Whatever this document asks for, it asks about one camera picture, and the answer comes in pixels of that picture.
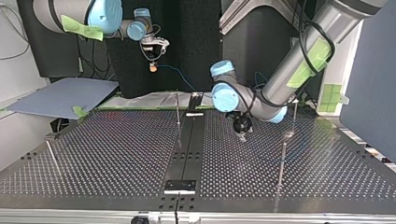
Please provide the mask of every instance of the perforated metal table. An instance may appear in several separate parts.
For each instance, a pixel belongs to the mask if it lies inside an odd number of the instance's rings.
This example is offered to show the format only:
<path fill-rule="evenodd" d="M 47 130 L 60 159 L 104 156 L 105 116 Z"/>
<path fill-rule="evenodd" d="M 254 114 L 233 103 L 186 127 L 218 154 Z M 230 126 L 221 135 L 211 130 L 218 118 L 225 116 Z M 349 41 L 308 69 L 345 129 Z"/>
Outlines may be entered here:
<path fill-rule="evenodd" d="M 362 214 L 396 223 L 396 174 L 309 110 L 297 115 L 278 189 L 290 114 L 280 124 L 253 119 L 243 143 L 213 110 L 183 117 L 180 126 L 176 111 L 96 111 L 49 142 L 52 153 L 43 144 L 0 173 L 0 222 L 38 209 L 247 220 L 251 213 Z M 168 180 L 193 180 L 195 193 L 164 194 Z"/>

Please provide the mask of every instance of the vertical metal post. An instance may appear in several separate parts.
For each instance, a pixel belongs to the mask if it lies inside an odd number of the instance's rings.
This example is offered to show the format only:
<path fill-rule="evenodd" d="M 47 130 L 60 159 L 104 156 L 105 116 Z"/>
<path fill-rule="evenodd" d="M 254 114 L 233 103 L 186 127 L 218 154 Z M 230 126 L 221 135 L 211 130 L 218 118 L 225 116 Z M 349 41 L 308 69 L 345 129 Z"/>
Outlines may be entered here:
<path fill-rule="evenodd" d="M 180 114 L 179 114 L 179 108 L 178 108 L 178 94 L 176 92 L 176 111 L 177 111 L 177 124 L 180 125 Z"/>
<path fill-rule="evenodd" d="M 286 142 L 283 143 L 282 145 L 282 156 L 280 158 L 280 169 L 279 169 L 279 179 L 277 182 L 277 187 L 278 189 L 282 188 L 282 178 L 283 178 L 283 170 L 285 167 L 285 158 L 286 158 L 286 147 L 288 144 Z"/>

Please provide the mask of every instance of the green tape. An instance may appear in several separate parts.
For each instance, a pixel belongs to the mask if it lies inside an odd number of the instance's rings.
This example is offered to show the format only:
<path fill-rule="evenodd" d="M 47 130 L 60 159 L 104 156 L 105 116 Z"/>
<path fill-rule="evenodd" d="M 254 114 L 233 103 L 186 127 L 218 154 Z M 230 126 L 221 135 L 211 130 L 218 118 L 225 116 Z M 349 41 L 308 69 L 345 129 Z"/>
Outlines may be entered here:
<path fill-rule="evenodd" d="M 84 111 L 84 109 L 81 108 L 81 106 L 76 106 L 76 105 L 73 106 L 73 111 L 79 118 L 83 118 L 89 114 L 87 111 Z"/>
<path fill-rule="evenodd" d="M 318 71 L 322 70 L 327 65 L 326 60 L 330 56 L 331 50 L 329 43 L 321 38 L 319 38 L 311 50 L 309 50 L 308 58 Z M 291 88 L 300 88 L 306 80 L 313 75 L 314 73 L 311 71 L 306 61 L 303 60 L 289 80 L 287 86 Z"/>
<path fill-rule="evenodd" d="M 101 27 L 83 25 L 64 15 L 61 17 L 62 26 L 64 27 L 65 32 L 82 35 L 89 39 L 103 40 L 103 30 Z"/>
<path fill-rule="evenodd" d="M 341 100 L 342 85 L 325 84 L 320 98 L 319 112 L 335 112 Z"/>

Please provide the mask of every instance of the end effector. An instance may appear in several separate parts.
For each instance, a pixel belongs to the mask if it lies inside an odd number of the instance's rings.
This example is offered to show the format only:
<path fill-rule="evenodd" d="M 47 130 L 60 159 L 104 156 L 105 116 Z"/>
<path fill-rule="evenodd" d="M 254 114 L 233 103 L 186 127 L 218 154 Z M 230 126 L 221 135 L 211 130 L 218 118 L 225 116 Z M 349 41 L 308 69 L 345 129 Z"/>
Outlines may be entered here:
<path fill-rule="evenodd" d="M 155 36 L 161 30 L 159 25 L 153 25 L 147 8 L 138 8 L 134 11 L 133 21 L 123 21 L 121 30 L 134 41 L 138 41 L 143 55 L 149 61 L 151 72 L 157 71 L 157 61 L 166 53 L 169 41 Z"/>
<path fill-rule="evenodd" d="M 262 98 L 261 90 L 238 83 L 233 64 L 229 60 L 215 63 L 210 68 L 215 85 L 212 100 L 215 108 L 224 113 L 240 111 L 257 119 L 279 123 L 286 115 L 286 105 L 269 106 Z"/>

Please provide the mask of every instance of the wire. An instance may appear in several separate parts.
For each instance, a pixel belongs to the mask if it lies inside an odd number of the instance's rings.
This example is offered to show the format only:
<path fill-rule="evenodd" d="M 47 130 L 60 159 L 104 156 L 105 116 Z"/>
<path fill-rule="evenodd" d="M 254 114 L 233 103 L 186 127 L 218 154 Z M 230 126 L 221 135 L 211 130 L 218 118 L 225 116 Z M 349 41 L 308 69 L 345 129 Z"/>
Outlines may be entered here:
<path fill-rule="evenodd" d="M 113 73 L 113 75 L 111 75 L 111 76 L 107 79 L 107 81 L 109 81 L 109 80 L 110 80 L 111 78 L 113 78 L 115 75 L 116 75 L 116 74 Z"/>
<path fill-rule="evenodd" d="M 298 1 L 296 0 L 296 5 L 294 6 L 294 12 L 293 12 L 293 19 L 291 20 L 290 48 L 293 47 L 294 19 L 295 19 L 295 17 L 296 17 L 297 6 L 298 6 Z"/>
<path fill-rule="evenodd" d="M 178 74 L 180 75 L 181 79 L 183 79 L 183 81 L 193 90 L 193 91 L 197 91 L 191 84 L 190 82 L 183 76 L 183 74 L 181 73 L 181 71 L 178 68 L 172 67 L 170 65 L 166 65 L 166 64 L 161 64 L 161 65 L 157 65 L 158 67 L 167 67 L 170 68 L 174 71 L 177 71 Z"/>
<path fill-rule="evenodd" d="M 308 57 L 308 54 L 306 53 L 306 48 L 305 48 L 304 39 L 303 39 L 303 31 L 304 31 L 303 24 L 304 24 L 304 23 L 307 23 L 308 25 L 314 27 L 314 28 L 326 39 L 326 41 L 329 43 L 329 45 L 330 45 L 330 47 L 331 47 L 331 54 L 330 54 L 330 56 L 329 56 L 329 57 L 327 58 L 327 60 L 326 60 L 327 63 L 328 63 L 328 62 L 332 59 L 332 57 L 334 56 L 334 53 L 335 53 L 335 45 L 334 45 L 334 43 L 332 42 L 332 39 L 323 31 L 323 29 L 322 29 L 317 23 L 315 23 L 315 22 L 313 22 L 313 21 L 309 21 L 309 20 L 304 21 L 304 12 L 305 12 L 305 8 L 306 8 L 306 3 L 307 3 L 307 1 L 304 0 L 304 2 L 303 2 L 303 7 L 301 8 L 301 11 L 300 11 L 300 20 L 299 20 L 299 43 L 300 43 L 300 48 L 301 48 L 301 50 L 302 50 L 302 52 L 303 52 L 304 59 L 305 59 L 306 63 L 308 64 L 308 66 L 309 66 L 309 68 L 312 70 L 312 72 L 314 72 L 315 75 L 317 75 L 317 74 L 320 73 L 321 71 L 317 71 L 317 70 L 316 70 L 316 68 L 314 67 L 314 65 L 313 65 L 312 62 L 310 61 L 310 59 L 309 59 L 309 57 Z M 300 88 L 299 93 L 296 94 L 296 96 L 294 97 L 293 100 L 291 100 L 291 101 L 289 101 L 288 103 L 285 103 L 285 104 L 283 104 L 283 105 L 277 105 L 277 104 L 274 104 L 274 103 L 270 102 L 270 101 L 269 101 L 268 99 L 266 99 L 266 97 L 263 95 L 262 91 L 260 91 L 261 98 L 259 98 L 259 99 L 260 99 L 263 103 L 268 104 L 268 105 L 270 105 L 270 106 L 272 106 L 272 107 L 283 107 L 283 106 L 287 106 L 287 105 L 289 105 L 289 104 L 292 104 L 292 102 L 293 102 L 294 100 L 296 100 L 297 98 L 300 97 L 300 95 L 304 92 L 304 89 L 305 89 L 307 83 L 309 82 L 309 80 L 310 80 L 310 78 L 309 78 L 309 79 L 304 83 L 304 85 Z"/>
<path fill-rule="evenodd" d="M 257 75 L 260 75 L 264 79 L 265 82 L 268 82 L 268 78 L 265 77 L 261 72 L 257 71 L 254 73 L 254 82 L 255 82 L 256 86 L 259 85 L 259 82 L 257 81 Z"/>
<path fill-rule="evenodd" d="M 147 60 L 149 60 L 150 62 L 154 62 L 157 61 L 161 58 L 161 56 L 163 56 L 163 53 L 160 52 L 160 55 L 158 55 L 158 57 L 154 58 L 154 59 L 150 59 L 149 56 L 146 55 L 146 52 L 143 50 L 143 45 L 142 45 L 142 41 L 139 41 L 139 45 L 140 45 L 140 50 L 142 51 L 143 55 L 145 56 L 145 58 Z"/>
<path fill-rule="evenodd" d="M 107 61 L 107 66 L 106 69 L 100 69 L 95 62 L 95 41 L 92 41 L 92 64 L 93 66 L 96 68 L 96 70 L 98 70 L 99 72 L 104 72 L 105 73 L 105 77 L 103 77 L 102 79 L 105 80 L 108 74 L 108 71 L 110 70 L 110 66 L 111 66 L 111 61 L 110 61 L 110 56 L 108 55 L 108 49 L 106 50 L 106 61 Z"/>
<path fill-rule="evenodd" d="M 159 24 L 153 24 L 152 27 L 158 27 L 157 31 L 153 35 L 157 35 L 161 31 L 161 26 Z"/>
<path fill-rule="evenodd" d="M 81 59 L 82 62 L 84 62 L 84 63 L 85 63 L 87 66 L 89 66 L 89 67 L 91 68 L 91 70 L 92 70 L 92 73 L 91 73 L 91 75 L 90 75 L 90 78 L 93 78 L 94 75 L 97 75 L 97 76 L 99 76 L 99 78 L 101 78 L 102 80 L 105 80 L 106 77 L 107 77 L 107 75 L 108 75 L 108 72 L 110 71 L 110 68 L 111 68 L 111 61 L 110 61 L 110 57 L 109 57 L 109 54 L 108 54 L 108 50 L 106 51 L 107 67 L 106 67 L 105 70 L 103 70 L 103 69 L 100 69 L 100 68 L 96 65 L 96 63 L 95 63 L 95 61 L 94 61 L 94 52 L 95 52 L 95 43 L 94 43 L 94 40 L 92 41 L 92 61 L 86 59 L 86 58 L 82 55 L 82 53 L 81 53 L 81 48 L 80 48 L 79 41 L 78 41 L 78 35 L 76 35 L 76 41 L 77 41 L 77 47 L 78 47 L 78 57 Z M 104 73 L 105 73 L 105 76 L 102 77 L 96 70 L 99 71 L 99 72 L 104 72 Z"/>
<path fill-rule="evenodd" d="M 12 23 L 12 21 L 9 19 L 9 16 L 8 16 L 8 15 L 6 14 L 6 12 L 2 9 L 2 7 L 5 7 L 6 9 L 9 9 L 9 10 L 18 18 L 19 23 L 20 23 L 20 26 L 21 26 L 21 29 L 22 29 L 22 34 L 21 34 L 20 31 L 15 27 L 14 23 Z M 24 40 L 24 41 L 27 43 L 26 49 L 25 49 L 23 52 L 21 52 L 21 53 L 19 53 L 19 54 L 16 54 L 16 55 L 13 55 L 13 56 L 5 57 L 5 58 L 0 58 L 0 61 L 18 58 L 18 57 L 22 56 L 23 54 L 25 54 L 25 53 L 29 50 L 29 48 L 30 48 L 30 44 L 29 44 L 29 41 L 28 41 L 28 39 L 27 39 L 26 33 L 25 33 L 24 30 L 23 30 L 22 19 L 21 19 L 21 17 L 18 15 L 18 12 L 17 12 L 14 8 L 9 7 L 9 6 L 7 6 L 7 5 L 2 5 L 2 6 L 0 6 L 0 11 L 1 11 L 1 15 L 3 16 L 3 18 L 5 18 L 6 21 L 11 25 L 11 28 L 18 34 L 18 36 L 19 36 L 22 40 Z"/>
<path fill-rule="evenodd" d="M 303 52 L 304 58 L 305 58 L 305 62 L 308 64 L 309 68 L 311 69 L 311 71 L 313 73 L 315 73 L 315 75 L 317 75 L 318 73 L 320 73 L 320 71 L 318 71 L 315 66 L 312 64 L 311 60 L 308 57 L 308 54 L 306 52 L 306 48 L 305 48 L 305 44 L 304 44 L 304 39 L 303 39 L 303 31 L 304 31 L 304 27 L 303 24 L 307 23 L 308 25 L 314 27 L 325 39 L 326 41 L 329 43 L 330 48 L 331 48 L 331 54 L 330 56 L 327 58 L 326 62 L 328 63 L 332 57 L 334 56 L 335 53 L 335 45 L 334 42 L 332 42 L 332 39 L 323 31 L 323 29 L 315 22 L 307 20 L 304 21 L 304 12 L 305 12 L 305 8 L 306 8 L 306 3 L 307 1 L 304 0 L 303 2 L 303 7 L 302 10 L 300 11 L 300 20 L 299 20 L 299 43 L 300 43 L 300 48 L 301 51 Z"/>

